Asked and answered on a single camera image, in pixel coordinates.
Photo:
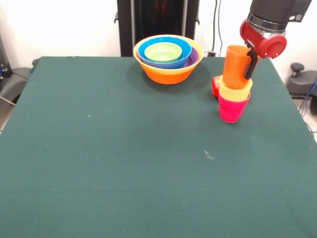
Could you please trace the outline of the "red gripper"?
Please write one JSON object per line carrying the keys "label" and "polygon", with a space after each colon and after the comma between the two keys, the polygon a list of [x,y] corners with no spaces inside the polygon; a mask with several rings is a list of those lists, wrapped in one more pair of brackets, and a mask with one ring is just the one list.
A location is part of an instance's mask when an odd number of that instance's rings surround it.
{"label": "red gripper", "polygon": [[287,46],[287,40],[283,34],[270,33],[257,29],[246,20],[241,24],[240,35],[245,44],[253,49],[253,51],[247,53],[247,56],[251,58],[251,62],[245,71],[245,79],[252,77],[259,61],[259,56],[263,59],[274,59],[282,54]]}

